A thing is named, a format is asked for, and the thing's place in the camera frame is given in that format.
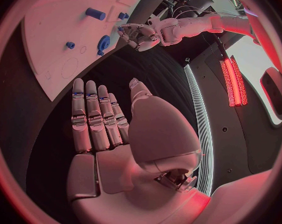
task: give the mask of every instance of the blue gear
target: blue gear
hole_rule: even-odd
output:
[[[107,49],[109,45],[110,45],[110,37],[108,35],[104,35],[98,44],[98,49],[99,49],[98,55],[102,56],[104,54],[103,50]]]

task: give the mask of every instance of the white led strip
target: white led strip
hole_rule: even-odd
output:
[[[211,195],[214,171],[213,140],[204,101],[198,84],[189,65],[184,68],[194,102],[202,160],[199,166],[197,188],[206,195]]]

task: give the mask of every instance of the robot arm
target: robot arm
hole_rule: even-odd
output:
[[[163,46],[177,44],[183,37],[193,37],[203,31],[212,33],[231,31],[256,40],[247,18],[221,17],[217,13],[210,13],[203,17],[168,18],[162,21],[154,17],[149,19],[148,23],[150,25],[124,24],[119,28],[118,34],[137,51],[148,50],[158,43]],[[145,30],[150,30],[150,34],[144,32]],[[140,33],[143,36],[138,38],[136,34]]]

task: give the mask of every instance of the white robotic hand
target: white robotic hand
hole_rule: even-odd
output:
[[[167,18],[160,21],[158,17],[148,20],[149,25],[124,24],[118,34],[137,51],[148,50],[157,44],[170,46],[179,43],[183,37],[193,37],[203,31],[221,33],[231,31],[250,36],[256,40],[247,18],[237,16],[221,17],[210,13],[203,17]]]
[[[108,94],[105,86],[99,86],[98,92],[94,81],[86,84],[85,111],[84,82],[76,79],[73,85],[72,127],[75,148],[78,153],[92,149],[88,134],[90,128],[92,143],[96,151],[126,144],[129,124],[113,94]]]

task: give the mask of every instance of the white board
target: white board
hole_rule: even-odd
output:
[[[64,87],[101,56],[97,45],[110,36],[113,50],[117,27],[127,22],[120,12],[132,14],[140,0],[38,0],[22,22],[22,37],[31,68],[53,101]],[[89,8],[102,11],[102,21],[86,16]],[[75,43],[74,49],[66,46]]]

